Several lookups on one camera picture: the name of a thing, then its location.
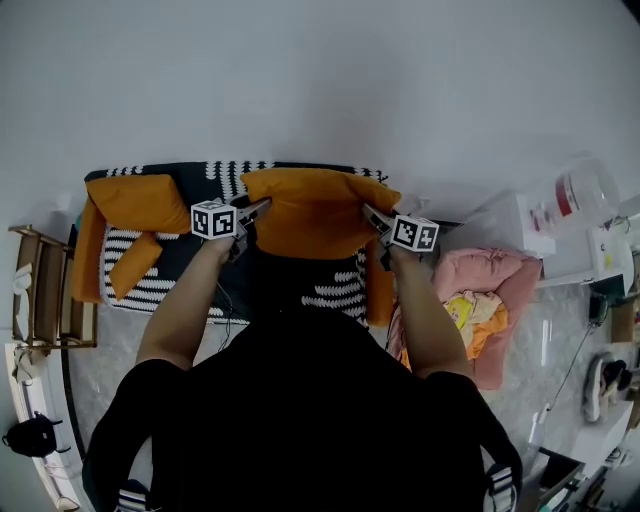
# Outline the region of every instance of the floor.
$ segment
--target floor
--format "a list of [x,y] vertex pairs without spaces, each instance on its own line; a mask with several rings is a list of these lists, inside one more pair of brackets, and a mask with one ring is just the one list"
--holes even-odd
[[[534,415],[552,403],[587,328],[588,287],[561,286],[536,291],[515,331],[500,391],[484,392],[520,453],[526,451]],[[97,350],[71,351],[70,374],[79,428],[85,446],[97,422],[113,399],[118,384],[132,368],[148,316],[101,306]],[[545,446],[570,453],[580,414],[583,379],[591,356],[615,351],[631,361],[633,348],[609,344],[609,323],[584,342],[574,368],[549,413]],[[231,336],[241,327],[232,326]],[[197,361],[214,354],[226,333],[220,325],[207,326]],[[384,343],[385,333],[374,337]]]

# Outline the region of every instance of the white container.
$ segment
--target white container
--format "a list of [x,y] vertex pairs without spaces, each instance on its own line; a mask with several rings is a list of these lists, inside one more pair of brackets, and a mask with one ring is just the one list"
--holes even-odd
[[571,161],[553,183],[527,198],[533,228],[553,238],[602,225],[616,216],[620,204],[615,181],[593,157]]

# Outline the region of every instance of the black bag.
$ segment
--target black bag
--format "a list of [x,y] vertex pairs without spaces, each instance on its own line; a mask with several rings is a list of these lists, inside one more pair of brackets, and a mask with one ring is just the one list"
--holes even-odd
[[54,425],[62,421],[51,421],[46,416],[36,411],[36,417],[22,423],[18,423],[9,429],[2,442],[14,452],[27,457],[46,457],[54,451],[64,453],[71,450],[56,449],[56,434]]

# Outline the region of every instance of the person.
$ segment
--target person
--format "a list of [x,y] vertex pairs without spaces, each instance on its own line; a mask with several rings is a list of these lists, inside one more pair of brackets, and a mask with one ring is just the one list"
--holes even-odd
[[85,460],[98,512],[118,506],[149,438],[147,506],[163,511],[482,510],[481,446],[518,472],[425,267],[398,247],[412,372],[352,318],[302,306],[256,319],[193,366],[231,244],[205,242],[149,320]]

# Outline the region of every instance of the black shirt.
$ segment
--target black shirt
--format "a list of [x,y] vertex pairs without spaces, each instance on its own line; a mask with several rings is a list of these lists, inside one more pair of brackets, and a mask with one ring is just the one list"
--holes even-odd
[[131,370],[85,461],[96,510],[114,509],[149,436],[163,511],[482,510],[480,445],[517,459],[470,379],[420,379],[357,322],[315,309],[256,320],[187,372]]

